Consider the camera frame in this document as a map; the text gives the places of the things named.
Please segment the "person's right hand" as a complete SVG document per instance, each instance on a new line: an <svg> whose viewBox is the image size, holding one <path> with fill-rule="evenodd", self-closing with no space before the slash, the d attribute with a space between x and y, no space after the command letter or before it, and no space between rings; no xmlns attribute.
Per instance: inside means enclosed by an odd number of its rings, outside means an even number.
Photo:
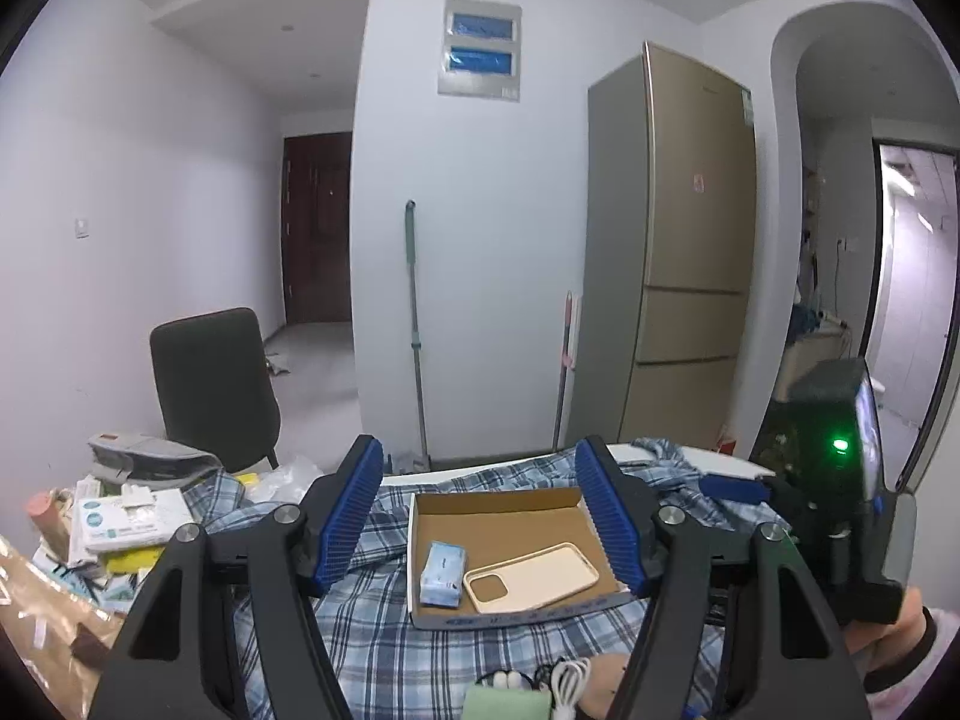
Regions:
<svg viewBox="0 0 960 720"><path fill-rule="evenodd" d="M859 666L872 673L907 658L918 647L927 627L921 590L910 587L895 622L851 621L843 629L844 644Z"/></svg>

